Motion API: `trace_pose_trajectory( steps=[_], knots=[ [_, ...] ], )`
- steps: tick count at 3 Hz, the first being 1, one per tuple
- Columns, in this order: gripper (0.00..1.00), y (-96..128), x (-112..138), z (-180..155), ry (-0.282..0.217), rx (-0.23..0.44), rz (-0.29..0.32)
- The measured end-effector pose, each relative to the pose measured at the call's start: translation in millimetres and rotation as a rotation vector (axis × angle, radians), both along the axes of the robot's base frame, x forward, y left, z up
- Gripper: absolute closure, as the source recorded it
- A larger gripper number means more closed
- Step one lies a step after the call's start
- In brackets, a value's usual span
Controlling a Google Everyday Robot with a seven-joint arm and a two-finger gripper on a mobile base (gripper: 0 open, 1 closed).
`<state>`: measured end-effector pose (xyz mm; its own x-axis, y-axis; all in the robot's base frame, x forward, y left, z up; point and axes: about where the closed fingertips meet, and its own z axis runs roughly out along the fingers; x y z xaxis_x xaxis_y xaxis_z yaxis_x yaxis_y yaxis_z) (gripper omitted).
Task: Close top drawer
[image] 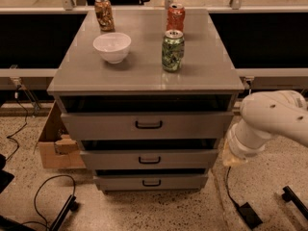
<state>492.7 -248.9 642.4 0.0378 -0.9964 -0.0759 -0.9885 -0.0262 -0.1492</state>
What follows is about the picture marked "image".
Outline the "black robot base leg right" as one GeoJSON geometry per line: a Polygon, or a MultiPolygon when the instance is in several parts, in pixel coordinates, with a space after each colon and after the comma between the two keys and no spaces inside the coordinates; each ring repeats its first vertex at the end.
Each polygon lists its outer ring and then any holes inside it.
{"type": "Polygon", "coordinates": [[[293,190],[286,186],[283,188],[282,199],[285,202],[293,202],[297,209],[304,215],[308,220],[308,208],[305,204],[299,199],[299,197],[293,192],[293,190]]]}

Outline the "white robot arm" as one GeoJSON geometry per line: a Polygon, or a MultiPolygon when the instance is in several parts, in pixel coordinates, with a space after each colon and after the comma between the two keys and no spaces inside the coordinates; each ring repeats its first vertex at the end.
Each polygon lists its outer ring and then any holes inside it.
{"type": "Polygon", "coordinates": [[[245,97],[241,120],[230,127],[222,150],[225,167],[244,164],[265,150],[265,144],[283,136],[308,146],[305,98],[294,90],[260,91],[245,97]]]}

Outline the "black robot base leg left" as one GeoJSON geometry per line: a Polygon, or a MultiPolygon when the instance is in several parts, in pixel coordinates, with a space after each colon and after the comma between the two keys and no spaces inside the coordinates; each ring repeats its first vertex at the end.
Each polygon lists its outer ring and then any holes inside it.
{"type": "Polygon", "coordinates": [[[76,196],[71,194],[64,204],[63,208],[57,215],[56,219],[50,226],[50,231],[58,231],[66,218],[68,212],[75,212],[79,208],[79,204],[76,202],[76,196]]]}

